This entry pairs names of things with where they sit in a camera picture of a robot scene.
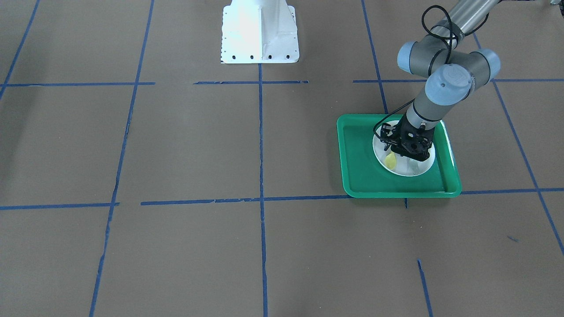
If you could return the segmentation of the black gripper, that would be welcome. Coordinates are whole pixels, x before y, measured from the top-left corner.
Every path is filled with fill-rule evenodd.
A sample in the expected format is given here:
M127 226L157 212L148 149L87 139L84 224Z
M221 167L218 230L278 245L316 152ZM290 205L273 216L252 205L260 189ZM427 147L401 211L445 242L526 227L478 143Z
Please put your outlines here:
M425 125L415 128L408 121L399 121L396 125L384 123L379 128L379 140L385 144L385 152L390 150L416 161L430 157L431 130Z

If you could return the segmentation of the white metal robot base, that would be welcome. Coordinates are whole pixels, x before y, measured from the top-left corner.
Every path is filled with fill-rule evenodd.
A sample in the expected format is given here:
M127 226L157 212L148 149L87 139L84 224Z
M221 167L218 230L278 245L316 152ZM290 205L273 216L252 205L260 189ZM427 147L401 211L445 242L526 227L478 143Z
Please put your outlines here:
M233 0L222 11L220 62L296 63L296 10L285 0Z

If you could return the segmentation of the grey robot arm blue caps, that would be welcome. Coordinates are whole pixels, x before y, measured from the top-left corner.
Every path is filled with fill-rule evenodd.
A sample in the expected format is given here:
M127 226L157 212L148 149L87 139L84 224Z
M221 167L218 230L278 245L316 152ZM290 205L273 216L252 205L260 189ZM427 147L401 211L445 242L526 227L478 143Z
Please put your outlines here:
M443 12L444 18L432 27L421 24L426 32L420 41L403 44L397 54L401 70L426 79L424 88L404 105L405 114L395 125L384 120L375 124L373 134L385 151L426 161L434 143L436 126L459 102L492 81L501 70L501 60L490 49L470 53L457 52L463 40L487 22L497 0L460 0Z

